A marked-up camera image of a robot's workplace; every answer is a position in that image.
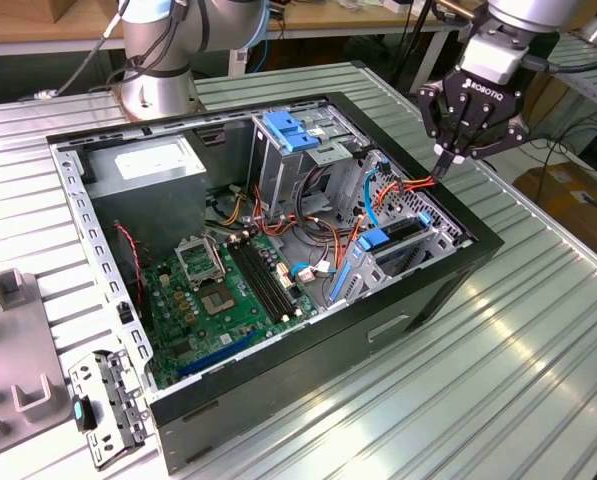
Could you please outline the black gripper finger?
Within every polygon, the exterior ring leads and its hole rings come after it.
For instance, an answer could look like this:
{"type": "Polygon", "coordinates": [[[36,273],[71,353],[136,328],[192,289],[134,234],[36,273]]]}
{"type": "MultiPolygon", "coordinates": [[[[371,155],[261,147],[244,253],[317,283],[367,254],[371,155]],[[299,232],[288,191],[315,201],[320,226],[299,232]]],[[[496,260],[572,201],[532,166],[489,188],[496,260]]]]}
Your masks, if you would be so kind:
{"type": "Polygon", "coordinates": [[[425,83],[418,88],[416,98],[427,135],[435,142],[434,152],[438,159],[431,170],[432,177],[444,177],[453,162],[449,150],[449,129],[443,123],[440,101],[443,99],[441,82],[425,83]]]}
{"type": "Polygon", "coordinates": [[[442,146],[442,176],[467,158],[482,160],[526,142],[527,125],[522,118],[512,118],[506,124],[480,129],[473,134],[461,132],[455,141],[442,146]]]}

